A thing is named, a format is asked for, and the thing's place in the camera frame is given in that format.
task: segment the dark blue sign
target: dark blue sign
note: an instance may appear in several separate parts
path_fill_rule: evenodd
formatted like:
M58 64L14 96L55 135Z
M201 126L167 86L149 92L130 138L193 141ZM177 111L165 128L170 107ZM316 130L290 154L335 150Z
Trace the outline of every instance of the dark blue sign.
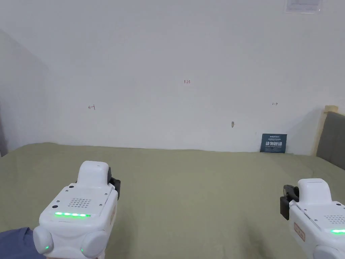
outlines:
M287 134L262 134L260 152L285 153Z

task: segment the blue sleeve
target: blue sleeve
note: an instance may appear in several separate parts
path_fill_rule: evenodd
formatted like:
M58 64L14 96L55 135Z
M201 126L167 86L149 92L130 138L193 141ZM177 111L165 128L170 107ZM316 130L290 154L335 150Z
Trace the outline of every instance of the blue sleeve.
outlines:
M30 228L14 229L0 233L1 259L45 259L33 243Z

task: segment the wooden frame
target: wooden frame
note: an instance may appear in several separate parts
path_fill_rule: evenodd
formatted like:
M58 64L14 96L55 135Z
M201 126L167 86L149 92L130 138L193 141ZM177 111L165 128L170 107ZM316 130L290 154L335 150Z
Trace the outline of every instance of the wooden frame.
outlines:
M324 127L324 124L325 124L325 120L326 120L327 114L329 112L338 113L338 106L335 106L335 105L326 105L325 106L325 109L324 109L324 111L321 114L321 118L320 118L319 125L318 125L318 128L317 128L317 132L316 132L316 135L315 135L315 141L314 141L314 147L313 147L313 153L312 153L313 156L316 156L316 152L317 152L317 148L319 146L322 130L323 130L323 127Z

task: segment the white wall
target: white wall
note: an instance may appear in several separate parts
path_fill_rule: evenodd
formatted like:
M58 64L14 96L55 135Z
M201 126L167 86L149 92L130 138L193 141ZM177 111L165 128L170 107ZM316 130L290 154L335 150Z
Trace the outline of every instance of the white wall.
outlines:
M345 111L345 1L283 10L284 0L2 0L8 148L257 151L262 133L287 133L288 152L310 154L322 108Z

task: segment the olive green tablecloth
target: olive green tablecloth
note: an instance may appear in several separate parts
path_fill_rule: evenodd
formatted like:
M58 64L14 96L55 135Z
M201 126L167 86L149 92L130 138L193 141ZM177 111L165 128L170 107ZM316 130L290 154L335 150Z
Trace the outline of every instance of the olive green tablecloth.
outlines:
M0 231L34 228L85 160L121 180L106 258L306 258L279 213L284 184L323 178L345 200L344 170L317 157L52 143L0 159Z

